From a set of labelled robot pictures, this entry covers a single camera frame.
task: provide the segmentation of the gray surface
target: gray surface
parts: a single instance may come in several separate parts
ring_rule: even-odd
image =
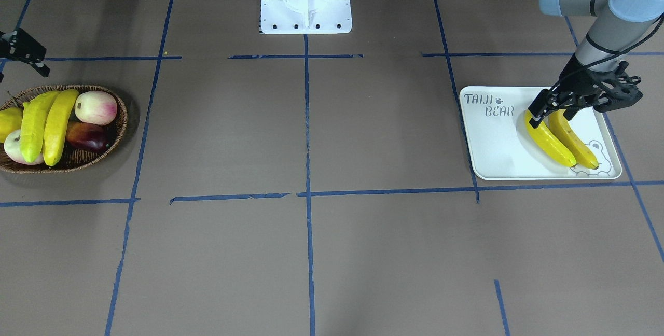
[[[0,30],[25,1],[0,0]],[[438,0],[443,39],[434,0],[352,0],[352,33],[306,47],[259,34],[259,3],[173,0],[163,52],[181,60],[5,65],[2,91],[122,93],[131,134],[80,173],[0,176],[0,336],[661,333],[661,55],[627,58],[646,98],[608,115],[629,172],[477,180],[477,204],[454,89],[549,86],[569,56],[422,53],[571,54],[564,19]],[[48,57],[155,58],[168,5],[31,0],[22,27]]]

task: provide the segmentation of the pink and white fruit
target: pink and white fruit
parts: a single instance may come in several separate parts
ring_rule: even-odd
[[[81,93],[76,99],[74,113],[81,122],[103,126],[116,119],[118,103],[110,93],[88,91]]]
[[[25,158],[21,154],[21,129],[12,131],[12,133],[7,136],[7,139],[5,140],[5,153],[7,154],[7,156],[9,156],[10,159],[14,160],[14,162],[17,163],[22,163],[22,164],[44,163],[44,155],[42,153],[39,154],[39,156],[34,162],[29,163],[28,161],[25,160]]]

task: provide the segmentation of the basket rim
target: basket rim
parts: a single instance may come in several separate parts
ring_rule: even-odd
[[[128,118],[128,112],[127,112],[127,107],[126,104],[124,103],[124,100],[122,100],[121,97],[119,97],[118,94],[113,92],[112,90],[109,90],[109,88],[106,88],[104,86],[98,86],[94,84],[47,84],[47,85],[41,85],[41,86],[35,86],[32,88],[28,88],[26,90],[23,90],[21,92],[16,93],[15,95],[12,95],[12,98],[7,100],[5,104],[0,106],[0,110],[8,109],[10,107],[15,107],[15,100],[21,99],[22,97],[26,95],[30,95],[33,92],[44,92],[44,91],[54,91],[54,90],[69,90],[69,89],[75,89],[75,90],[85,90],[87,91],[103,91],[106,93],[109,93],[112,95],[115,99],[116,102],[118,103],[118,115],[121,116],[121,119],[118,123],[118,135],[116,135],[116,139],[113,141],[110,147],[106,149],[102,154],[97,156],[95,159],[92,161],[81,164],[79,166],[69,168],[69,169],[21,169],[21,170],[16,170],[16,169],[8,169],[6,168],[3,164],[0,164],[0,170],[5,171],[7,173],[14,173],[14,174],[35,174],[35,173],[71,173],[73,171],[78,171],[81,169],[88,168],[92,166],[93,164],[96,164],[102,159],[105,159],[107,156],[109,156],[110,152],[114,151],[119,145],[119,142],[123,140],[124,135],[127,131],[127,126],[129,122]]]

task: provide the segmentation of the banana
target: banana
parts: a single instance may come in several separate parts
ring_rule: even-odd
[[[572,152],[567,149],[567,147],[565,147],[562,142],[560,142],[560,140],[558,140],[558,138],[553,135],[553,133],[551,133],[544,122],[541,122],[538,128],[534,129],[530,123],[531,118],[533,118],[533,114],[531,114],[531,112],[526,109],[524,116],[528,134],[531,136],[531,138],[533,138],[538,147],[540,147],[557,163],[567,167],[576,166],[576,158]]]
[[[78,95],[77,90],[64,90],[55,98],[48,111],[44,127],[44,162],[48,166],[57,164],[62,157],[67,123]]]
[[[34,162],[41,153],[48,111],[59,94],[59,91],[41,93],[30,100],[30,104],[23,110],[21,154],[29,163]]]
[[[574,154],[579,164],[589,169],[597,169],[600,166],[597,157],[572,131],[570,123],[562,112],[562,110],[558,110],[548,116],[548,127],[551,132]]]

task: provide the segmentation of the bowl of fruit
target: bowl of fruit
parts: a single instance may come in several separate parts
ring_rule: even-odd
[[[0,106],[0,170],[69,173],[102,161],[121,142],[127,108],[92,85],[24,90]]]

